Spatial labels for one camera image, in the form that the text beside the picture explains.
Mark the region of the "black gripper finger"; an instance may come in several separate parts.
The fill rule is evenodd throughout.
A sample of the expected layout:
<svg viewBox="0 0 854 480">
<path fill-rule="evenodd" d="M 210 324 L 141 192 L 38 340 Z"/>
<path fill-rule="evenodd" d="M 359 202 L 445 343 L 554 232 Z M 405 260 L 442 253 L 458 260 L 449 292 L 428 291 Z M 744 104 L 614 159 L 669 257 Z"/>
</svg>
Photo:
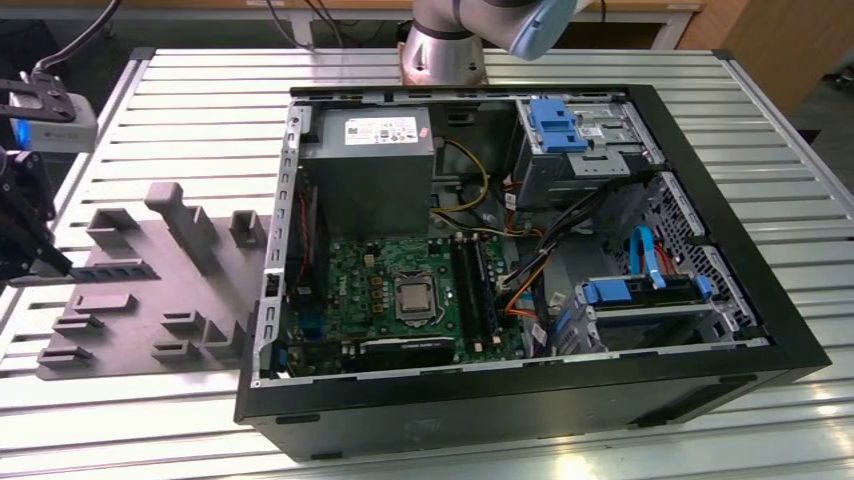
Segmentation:
<svg viewBox="0 0 854 480">
<path fill-rule="evenodd" d="M 71 261 L 17 187 L 2 188 L 2 275 L 67 276 Z"/>
</svg>

